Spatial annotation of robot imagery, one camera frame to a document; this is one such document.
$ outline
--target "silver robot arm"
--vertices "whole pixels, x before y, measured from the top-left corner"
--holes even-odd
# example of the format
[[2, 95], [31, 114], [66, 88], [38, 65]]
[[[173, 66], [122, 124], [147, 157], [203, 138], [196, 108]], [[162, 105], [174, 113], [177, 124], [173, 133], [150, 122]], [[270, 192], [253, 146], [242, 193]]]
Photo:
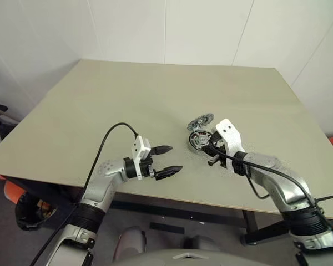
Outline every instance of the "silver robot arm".
[[[333, 265], [333, 229], [317, 206], [305, 180], [284, 167], [276, 157], [246, 153], [238, 130], [228, 119], [218, 123], [213, 133], [201, 129], [200, 124], [206, 125], [212, 119], [213, 115], [207, 114], [189, 124], [193, 130], [189, 137], [192, 147], [212, 157], [208, 162], [210, 166], [219, 161], [222, 167], [241, 176], [247, 175], [265, 188], [282, 214], [300, 255], [310, 265]], [[269, 169], [288, 175], [294, 182]]]
[[152, 156], [171, 149], [170, 146], [151, 148], [147, 139], [137, 136], [132, 145], [133, 158], [103, 162], [89, 181], [79, 206], [64, 227], [46, 265], [92, 265], [97, 231], [118, 186], [134, 177], [142, 179], [150, 176], [161, 180], [179, 172], [182, 166], [170, 166], [158, 172], [152, 168]]
[[[237, 156], [243, 157], [246, 162], [291, 176], [303, 186], [312, 203], [315, 203], [304, 179], [284, 167], [276, 157], [244, 152], [235, 157]], [[318, 214], [321, 209], [312, 207], [296, 184], [275, 173], [252, 166], [243, 165], [243, 170], [239, 167], [236, 172], [249, 175], [255, 183], [268, 191], [289, 228], [295, 246], [302, 252], [309, 265], [333, 265], [333, 229], [326, 223], [323, 215]]]

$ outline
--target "gray floor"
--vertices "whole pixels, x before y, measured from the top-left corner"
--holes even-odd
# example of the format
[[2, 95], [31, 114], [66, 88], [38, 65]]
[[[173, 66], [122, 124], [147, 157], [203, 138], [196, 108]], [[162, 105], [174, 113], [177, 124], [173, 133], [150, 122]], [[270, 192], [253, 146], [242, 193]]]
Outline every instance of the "gray floor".
[[[6, 200], [3, 192], [3, 181], [0, 181], [0, 265], [29, 265], [35, 253], [52, 232], [42, 228], [35, 232], [21, 231], [15, 222], [14, 204]], [[279, 220], [273, 214], [256, 214], [259, 227], [266, 226]], [[165, 222], [176, 226], [185, 227], [185, 235], [155, 231], [149, 229], [149, 222]], [[215, 240], [222, 251], [249, 258], [269, 265], [297, 265], [294, 258], [296, 249], [291, 239], [285, 238], [278, 241], [243, 247], [239, 242], [244, 230], [236, 227], [219, 224], [201, 224], [197, 221], [152, 216], [148, 214], [110, 210], [99, 230], [99, 237], [95, 250], [96, 266], [109, 265], [113, 256], [114, 247], [120, 233], [130, 226], [139, 226], [146, 231], [148, 250], [180, 247], [185, 236], [201, 234]], [[37, 265], [43, 265], [48, 253], [42, 255]]]

